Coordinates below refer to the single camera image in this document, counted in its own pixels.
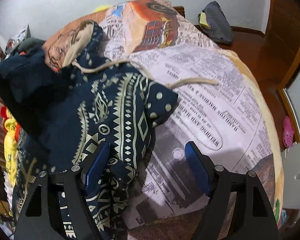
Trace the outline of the pink rubber clog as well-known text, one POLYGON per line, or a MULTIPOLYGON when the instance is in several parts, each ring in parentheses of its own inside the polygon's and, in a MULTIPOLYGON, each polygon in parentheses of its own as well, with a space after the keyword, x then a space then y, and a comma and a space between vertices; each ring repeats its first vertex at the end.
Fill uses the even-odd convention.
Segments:
POLYGON ((285 116, 283 119, 283 144, 286 148, 289 148, 293 145, 293 138, 294 138, 294 128, 290 122, 290 118, 285 116))

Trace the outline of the newspaper print bed blanket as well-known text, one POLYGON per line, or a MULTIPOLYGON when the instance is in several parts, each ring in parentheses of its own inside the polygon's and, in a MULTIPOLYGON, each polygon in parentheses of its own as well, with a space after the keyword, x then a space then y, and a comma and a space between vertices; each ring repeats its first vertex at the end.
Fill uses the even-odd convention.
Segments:
POLYGON ((176 88, 178 105, 155 130, 154 148, 139 167, 117 224, 127 228, 120 239, 185 239, 193 232, 208 198, 186 163, 190 140, 231 172, 255 171, 281 222, 280 144, 260 88, 235 52, 220 48, 183 13, 165 0, 129 1, 72 21, 43 45, 47 65, 60 70, 95 21, 104 32, 98 53, 110 60, 131 60, 164 85, 186 77, 217 81, 176 88))

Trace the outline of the pile of clutter clothes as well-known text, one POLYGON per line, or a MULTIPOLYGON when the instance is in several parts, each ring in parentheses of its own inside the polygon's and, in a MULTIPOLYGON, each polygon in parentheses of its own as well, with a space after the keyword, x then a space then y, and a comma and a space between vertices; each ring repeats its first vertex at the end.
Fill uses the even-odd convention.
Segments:
POLYGON ((12 56, 20 54, 21 52, 27 52, 33 47, 42 46, 45 40, 35 38, 31 36, 29 25, 25 25, 19 33, 10 38, 6 44, 5 54, 12 56))

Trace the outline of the yellow foam bed headrest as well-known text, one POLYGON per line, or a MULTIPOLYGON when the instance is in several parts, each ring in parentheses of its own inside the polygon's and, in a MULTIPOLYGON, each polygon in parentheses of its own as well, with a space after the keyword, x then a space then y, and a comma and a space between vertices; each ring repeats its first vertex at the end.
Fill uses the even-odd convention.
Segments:
POLYGON ((99 11, 102 11, 102 10, 106 10, 106 9, 108 9, 108 8, 110 8, 110 7, 111 7, 111 5, 109 5, 109 4, 99 5, 98 7, 96 7, 96 8, 94 9, 93 12, 99 12, 99 11))

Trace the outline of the red plush garment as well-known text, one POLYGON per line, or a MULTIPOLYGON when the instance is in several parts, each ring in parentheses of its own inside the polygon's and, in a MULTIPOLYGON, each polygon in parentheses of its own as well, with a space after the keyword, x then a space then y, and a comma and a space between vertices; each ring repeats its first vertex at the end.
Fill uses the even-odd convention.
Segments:
POLYGON ((2 117, 2 125, 3 129, 14 137, 15 141, 17 142, 19 139, 19 133, 21 126, 17 123, 14 116, 8 110, 6 106, 2 106, 0 109, 0 115, 2 117))

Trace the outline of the navy patterned hooded garment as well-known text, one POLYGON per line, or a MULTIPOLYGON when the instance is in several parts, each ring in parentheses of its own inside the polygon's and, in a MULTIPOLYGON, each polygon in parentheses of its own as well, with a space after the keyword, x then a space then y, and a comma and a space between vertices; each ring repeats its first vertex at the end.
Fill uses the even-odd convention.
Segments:
POLYGON ((21 126, 13 217, 19 219, 41 172, 66 172, 104 141, 109 159, 85 200, 101 237, 115 239, 137 165, 155 128, 177 106, 175 89, 213 80, 189 77, 162 85, 136 61, 99 55, 103 34, 96 22, 87 22, 73 36, 59 70, 46 64, 41 47, 0 62, 0 97, 21 126))

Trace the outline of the yellow cartoon blanket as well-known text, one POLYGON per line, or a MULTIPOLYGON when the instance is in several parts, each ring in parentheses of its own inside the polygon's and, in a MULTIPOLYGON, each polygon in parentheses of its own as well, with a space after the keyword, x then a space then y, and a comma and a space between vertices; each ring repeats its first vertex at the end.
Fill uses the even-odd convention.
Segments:
POLYGON ((17 141, 15 139, 15 133, 17 131, 17 121, 14 117, 8 118, 4 127, 7 133, 4 138, 4 156, 6 160, 6 170, 8 172, 8 181, 15 186, 17 181, 17 141))

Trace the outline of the white sliding closet door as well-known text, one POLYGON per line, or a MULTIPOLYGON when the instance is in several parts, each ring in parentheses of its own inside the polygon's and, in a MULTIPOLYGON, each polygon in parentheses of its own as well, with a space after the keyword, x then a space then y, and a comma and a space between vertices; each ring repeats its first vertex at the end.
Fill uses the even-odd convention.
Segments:
MULTIPOLYGON (((288 102, 296 118, 295 135, 300 135, 300 71, 292 84, 286 89, 288 102)), ((284 170, 283 207, 300 211, 300 141, 282 151, 284 170)))

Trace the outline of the dark blue bag on floor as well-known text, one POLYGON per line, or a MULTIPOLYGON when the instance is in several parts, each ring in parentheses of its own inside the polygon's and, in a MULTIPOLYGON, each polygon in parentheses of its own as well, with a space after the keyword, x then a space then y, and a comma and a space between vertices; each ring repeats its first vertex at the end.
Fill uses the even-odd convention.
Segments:
POLYGON ((220 5, 210 2, 198 15, 198 23, 203 33, 217 44, 231 45, 234 39, 232 28, 220 5))

